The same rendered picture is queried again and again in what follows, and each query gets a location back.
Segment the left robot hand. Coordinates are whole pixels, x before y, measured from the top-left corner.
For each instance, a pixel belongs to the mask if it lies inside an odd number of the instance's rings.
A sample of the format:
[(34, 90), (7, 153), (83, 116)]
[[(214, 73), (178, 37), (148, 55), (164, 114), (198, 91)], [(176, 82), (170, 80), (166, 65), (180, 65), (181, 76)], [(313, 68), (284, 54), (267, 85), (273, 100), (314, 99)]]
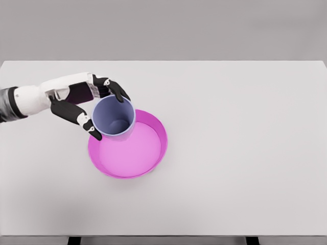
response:
[(90, 72), (68, 75), (41, 83), (40, 88), (50, 101), (51, 112), (61, 119), (81, 126), (96, 140), (101, 133), (80, 104), (114, 95), (118, 102), (130, 100), (126, 91), (115, 81)]

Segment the blue-grey cup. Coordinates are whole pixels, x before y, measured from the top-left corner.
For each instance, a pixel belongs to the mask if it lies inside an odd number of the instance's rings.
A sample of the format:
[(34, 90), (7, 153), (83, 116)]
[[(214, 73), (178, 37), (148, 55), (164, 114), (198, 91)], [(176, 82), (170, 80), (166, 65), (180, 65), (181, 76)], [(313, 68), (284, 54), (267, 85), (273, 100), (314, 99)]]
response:
[(100, 99), (94, 106), (92, 122), (106, 138), (116, 141), (127, 140), (135, 126), (136, 110), (126, 98), (119, 102), (115, 95)]

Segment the pink round plate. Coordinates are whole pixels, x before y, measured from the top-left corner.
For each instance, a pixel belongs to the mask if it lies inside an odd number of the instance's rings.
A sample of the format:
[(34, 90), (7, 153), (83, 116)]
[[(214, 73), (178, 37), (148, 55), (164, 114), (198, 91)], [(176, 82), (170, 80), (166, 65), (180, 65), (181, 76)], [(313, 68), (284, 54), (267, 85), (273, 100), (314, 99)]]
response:
[(153, 114), (136, 110), (134, 129), (124, 141), (89, 137), (88, 154), (103, 174), (117, 179), (132, 179), (153, 171), (164, 158), (168, 135)]

